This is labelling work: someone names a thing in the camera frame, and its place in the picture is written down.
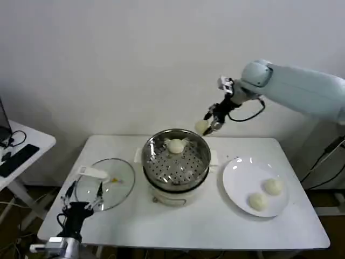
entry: glass lid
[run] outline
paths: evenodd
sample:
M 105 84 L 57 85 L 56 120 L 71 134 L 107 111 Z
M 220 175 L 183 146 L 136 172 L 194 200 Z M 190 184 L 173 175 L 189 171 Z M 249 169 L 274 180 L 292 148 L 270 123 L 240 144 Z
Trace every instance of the glass lid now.
M 103 203 L 94 208 L 95 212 L 114 208 L 130 195 L 135 183 L 135 171 L 130 163 L 119 158 L 110 158 L 94 163 L 92 168 L 107 172 L 109 178 L 105 181 L 81 175 L 74 189 L 77 201 L 93 202 L 101 181 L 103 181 Z

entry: white wall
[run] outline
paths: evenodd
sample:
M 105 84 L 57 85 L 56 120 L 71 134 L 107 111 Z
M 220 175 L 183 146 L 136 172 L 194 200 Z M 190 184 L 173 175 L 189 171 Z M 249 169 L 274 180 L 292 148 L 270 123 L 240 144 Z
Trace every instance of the white wall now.
M 222 99 L 217 77 L 237 78 L 258 58 L 345 76 L 344 9 L 313 0 L 2 0 L 0 95 L 13 120 L 58 141 L 24 178 L 61 182 L 91 134 L 192 128 Z M 218 134 L 274 137 L 291 157 L 314 125 L 270 102 Z

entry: cable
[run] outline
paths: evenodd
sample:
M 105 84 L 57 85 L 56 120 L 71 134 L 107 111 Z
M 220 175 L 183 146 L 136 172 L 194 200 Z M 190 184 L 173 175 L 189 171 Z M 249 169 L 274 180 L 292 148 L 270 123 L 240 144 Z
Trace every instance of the cable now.
M 18 205 L 16 203 L 13 203 L 13 202 L 5 202 L 5 201 L 0 201 L 0 204 L 11 204 L 12 206 L 17 206 L 19 208 L 23 208 L 23 209 L 31 209 L 30 207 L 25 207 L 25 206 L 22 206 L 22 205 Z
M 15 144 L 15 145 L 12 145 L 12 144 L 10 143 L 10 141 L 9 141 L 8 147 L 9 147 L 9 146 L 10 146 L 10 147 L 16 147 L 16 146 L 19 146 L 19 145 L 21 145 L 22 143 L 24 143 L 24 142 L 26 141 L 27 135 L 26 135 L 26 133 L 25 133 L 24 131 L 14 131 L 14 132 L 11 134 L 10 139 L 13 138 L 13 135 L 15 135 L 15 134 L 18 133 L 18 132 L 21 132 L 21 133 L 24 134 L 24 139 L 23 139 L 21 142 Z
M 227 116 L 229 117 L 230 120 L 235 121 L 235 122 L 245 122 L 245 121 L 248 121 L 248 120 L 251 120 L 251 119 L 255 118 L 255 117 L 258 116 L 261 112 L 263 112 L 264 109 L 266 108 L 265 102 L 264 102 L 263 100 L 261 100 L 260 98 L 258 98 L 257 100 L 261 103 L 262 108 L 261 108 L 260 111 L 258 111 L 258 112 L 257 112 L 256 114 L 254 114 L 253 116 L 250 116 L 250 117 L 248 117 L 248 118 L 246 118 L 246 119 L 244 119 L 244 120 L 233 119 L 233 118 L 230 116 L 230 113 L 228 113 Z
M 56 190 L 58 189 L 58 187 L 55 187 L 54 189 L 52 189 L 50 192 L 46 193 L 46 194 L 43 194 L 42 196 L 40 196 L 39 198 L 35 199 L 35 201 L 33 203 L 36 203 L 38 202 L 40 199 L 42 199 L 43 197 L 49 195 L 49 194 L 52 194 L 53 192 L 55 192 Z
M 19 249 L 18 249 L 18 247 L 15 245 L 15 250 L 17 251 L 17 253 L 18 253 L 18 255 L 19 255 L 19 259 L 21 259 L 22 258 L 22 255 L 20 254 L 20 252 L 19 252 Z
M 222 251 L 219 255 L 215 256 L 215 257 L 211 257 L 211 259 L 221 259 L 225 254 L 225 251 Z
M 327 160 L 327 159 L 338 149 L 338 147 L 340 147 L 344 142 L 345 142 L 345 139 L 342 140 L 342 141 L 341 141 L 331 152 L 329 152 L 329 154 L 328 154 L 324 159 L 322 159 L 320 163 L 318 163 L 317 165 L 314 165 L 314 167 L 313 167 L 312 169 L 309 170 L 309 172 L 308 172 L 307 175 L 302 179 L 302 181 L 305 180 L 305 179 L 311 174 L 312 171 L 316 170 L 323 162 L 325 162 L 325 161 L 326 161 L 326 160 Z
M 48 194 L 53 193 L 56 189 L 58 189 L 58 187 L 54 188 L 53 190 L 51 190 L 50 192 L 43 194 L 41 197 L 37 198 L 36 200 L 34 200 L 34 203 L 36 203 L 37 201 L 39 201 L 40 199 L 42 199 L 43 197 L 47 196 Z M 19 208 L 23 208 L 23 209 L 31 209 L 30 207 L 26 207 L 26 206 L 22 206 L 13 202 L 6 202 L 6 201 L 0 201 L 0 204 L 7 204 L 7 205 L 12 205 L 12 206 L 17 206 Z
M 325 181 L 325 182 L 322 182 L 322 183 L 320 183 L 320 184 L 318 184 L 318 185 L 315 185 L 315 186 L 313 186 L 313 187 L 310 187 L 310 188 L 308 188 L 307 190 L 314 189 L 314 188 L 316 188 L 316 187 L 325 185 L 325 184 L 327 184 L 327 183 L 333 181 L 335 178 L 337 178 L 337 177 L 342 173 L 342 171 L 343 171 L 344 169 L 345 169 L 345 164 L 342 166 L 342 168 L 339 170 L 339 172 L 337 172 L 336 175 L 334 175 L 331 179 L 329 179 L 329 180 L 327 180 L 327 181 Z
M 315 164 L 311 167 L 311 169 L 309 170 L 309 172 L 307 173 L 306 176 L 303 177 L 303 179 L 301 180 L 301 183 L 304 182 L 312 173 L 312 170 L 314 169 L 314 167 L 318 164 L 318 162 L 321 160 L 321 158 L 326 154 L 326 152 L 323 152 L 321 156 L 319 156 L 319 158 L 317 159 L 317 161 L 315 162 Z
M 62 227 L 63 229 L 65 229 L 65 226 L 61 223 L 60 221 L 60 216 L 65 216 L 65 214 L 63 213 L 59 213 L 57 216 L 56 216 L 56 220 L 58 221 L 60 227 Z

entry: floor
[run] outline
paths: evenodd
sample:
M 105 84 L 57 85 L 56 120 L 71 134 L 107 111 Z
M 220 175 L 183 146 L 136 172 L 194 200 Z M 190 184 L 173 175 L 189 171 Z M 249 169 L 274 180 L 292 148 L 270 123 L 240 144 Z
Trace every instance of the floor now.
M 51 187 L 29 187 L 29 193 L 35 199 L 42 195 L 53 192 L 57 194 L 58 189 Z M 312 191 L 308 196 L 314 206 L 336 206 L 336 200 L 332 195 Z M 12 193 L 4 189 L 0 192 L 0 201 L 10 201 Z M 0 204 L 0 212 L 5 208 L 4 204 Z M 41 254 L 30 254 L 28 252 L 29 246 L 32 243 L 37 243 L 36 233 L 42 223 L 41 219 L 36 219 L 32 225 L 25 231 L 19 231 L 17 227 L 21 219 L 29 213 L 29 209 L 12 207 L 4 222 L 0 225 L 0 259 L 6 258 L 28 258 L 39 259 L 44 258 Z M 303 251 L 294 259 L 318 259 L 318 258 L 345 258 L 345 246 L 343 245 L 343 236 L 345 229 L 345 216 L 337 217 L 321 217 L 321 222 L 328 233 L 331 240 L 331 247 L 326 250 Z M 174 251 L 174 250 L 159 250 L 159 249 L 116 249 L 112 247 L 105 247 L 102 253 L 102 259 L 115 258 L 135 258 L 135 259 L 254 259 L 257 258 L 255 252 L 250 251 Z

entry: table leg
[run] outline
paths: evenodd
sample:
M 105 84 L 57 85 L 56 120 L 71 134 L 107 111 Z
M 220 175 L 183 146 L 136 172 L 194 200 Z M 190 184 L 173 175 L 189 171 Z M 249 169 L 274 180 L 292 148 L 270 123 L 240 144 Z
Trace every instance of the table leg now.
M 101 258 L 103 252 L 103 246 L 98 246 L 97 247 L 97 252 L 96 252 L 96 257 Z
M 0 215 L 0 224 L 4 221 L 6 215 L 8 214 L 8 212 L 10 211 L 10 209 L 12 208 L 12 204 L 14 203 L 16 200 L 16 198 L 12 198 L 12 200 L 9 201 L 9 204 L 7 204 L 6 208 L 2 211 L 1 215 Z
M 47 206 L 47 205 L 49 204 L 49 202 L 51 202 L 54 198 L 55 198 L 54 195 L 52 195 L 52 194 L 47 194 L 47 195 L 41 200 L 41 202 L 38 203 L 38 206 L 39 206 L 40 208 L 45 208 L 45 206 Z M 26 216 L 25 219 L 23 219 L 23 221 L 22 221 L 22 229 L 26 229 L 26 228 L 32 223 L 32 221 L 35 220 L 36 217 L 37 217 L 37 216 L 36 216 L 36 213 L 33 212 L 33 211 L 31 211 L 31 212 L 29 213 L 29 215 Z
M 86 247 L 79 246 L 79 258 L 82 259 L 98 259 L 98 257 L 94 256 Z
M 45 218 L 47 211 L 35 203 L 35 200 L 27 193 L 26 188 L 19 181 L 13 180 L 8 185 L 8 188 L 13 194 L 27 204 L 39 218 Z

